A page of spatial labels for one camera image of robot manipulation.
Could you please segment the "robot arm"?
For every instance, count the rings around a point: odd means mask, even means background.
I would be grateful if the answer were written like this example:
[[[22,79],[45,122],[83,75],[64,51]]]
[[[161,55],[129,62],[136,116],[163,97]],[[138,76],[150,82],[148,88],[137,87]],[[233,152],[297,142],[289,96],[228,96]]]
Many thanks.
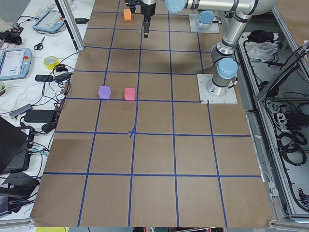
[[[230,56],[234,53],[240,36],[254,15],[261,15],[271,10],[275,0],[167,0],[169,12],[178,13],[183,9],[233,11],[222,40],[213,47],[211,58],[214,74],[206,84],[207,91],[221,97],[226,94],[229,83],[238,71],[238,65]]]

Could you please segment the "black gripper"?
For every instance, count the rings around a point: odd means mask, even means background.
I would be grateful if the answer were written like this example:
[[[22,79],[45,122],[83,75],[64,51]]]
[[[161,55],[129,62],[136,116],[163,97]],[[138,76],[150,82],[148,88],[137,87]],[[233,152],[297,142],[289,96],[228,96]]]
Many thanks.
[[[143,19],[143,37],[148,38],[151,16],[155,14],[155,0],[141,0],[140,11],[144,15]]]

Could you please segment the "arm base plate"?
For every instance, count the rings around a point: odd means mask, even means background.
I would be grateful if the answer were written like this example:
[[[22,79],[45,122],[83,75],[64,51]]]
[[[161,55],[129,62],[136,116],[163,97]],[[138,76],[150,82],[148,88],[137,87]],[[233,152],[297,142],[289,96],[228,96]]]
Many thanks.
[[[234,88],[218,87],[212,74],[197,74],[199,101],[201,104],[237,104]]]
[[[219,21],[210,13],[210,16],[202,14],[189,14],[190,30],[193,33],[219,33]]]

